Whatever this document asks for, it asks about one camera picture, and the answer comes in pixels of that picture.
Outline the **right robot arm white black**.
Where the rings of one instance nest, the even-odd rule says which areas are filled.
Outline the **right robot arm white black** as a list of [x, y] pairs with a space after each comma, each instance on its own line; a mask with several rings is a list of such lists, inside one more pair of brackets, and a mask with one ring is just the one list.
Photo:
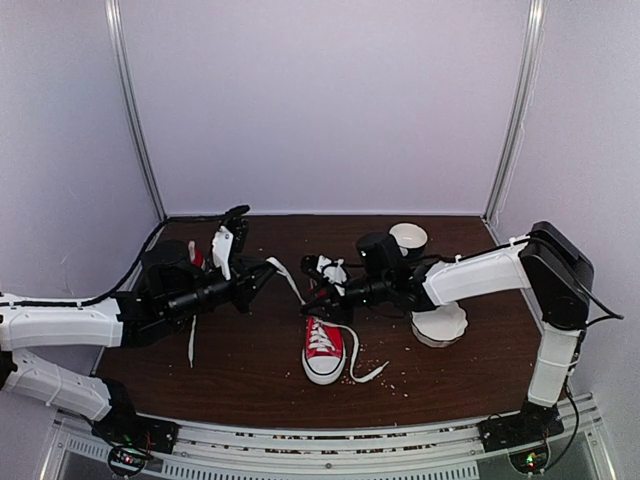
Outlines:
[[568, 376], [579, 358], [597, 306], [604, 320], [619, 319], [592, 291], [592, 262], [553, 224], [541, 221], [523, 236], [472, 255], [417, 257], [394, 235], [373, 232], [356, 243], [364, 273], [352, 278], [341, 260], [307, 255], [302, 272], [314, 282], [303, 314], [348, 325], [361, 306], [389, 303], [410, 314], [415, 333], [435, 340], [431, 328], [461, 326], [459, 303], [503, 291], [530, 290], [544, 323], [538, 357], [520, 411], [507, 418], [519, 440], [548, 429]]

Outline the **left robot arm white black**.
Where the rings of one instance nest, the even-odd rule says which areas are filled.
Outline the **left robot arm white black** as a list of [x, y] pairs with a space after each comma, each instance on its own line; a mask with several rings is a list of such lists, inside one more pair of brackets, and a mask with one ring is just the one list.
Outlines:
[[242, 313], [277, 268], [273, 262], [217, 246], [211, 262], [192, 243], [167, 240], [141, 258], [138, 287], [89, 300], [45, 301], [5, 295], [1, 301], [1, 389], [82, 415], [123, 444], [144, 424], [126, 388], [83, 376], [33, 353], [35, 346], [140, 348], [177, 332], [226, 303]]

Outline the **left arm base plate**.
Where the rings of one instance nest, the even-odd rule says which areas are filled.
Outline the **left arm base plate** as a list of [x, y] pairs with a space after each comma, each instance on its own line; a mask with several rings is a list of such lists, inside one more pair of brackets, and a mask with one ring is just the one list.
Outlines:
[[134, 447], [145, 453], [173, 452], [179, 433], [174, 422], [136, 416], [133, 419], [91, 421], [92, 433], [107, 443]]

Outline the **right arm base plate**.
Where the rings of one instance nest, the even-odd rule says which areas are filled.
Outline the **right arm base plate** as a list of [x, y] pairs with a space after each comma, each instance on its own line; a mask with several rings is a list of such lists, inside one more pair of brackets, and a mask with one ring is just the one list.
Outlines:
[[485, 452], [541, 442], [564, 432], [564, 425], [559, 418], [543, 423], [521, 413], [483, 420], [477, 428]]

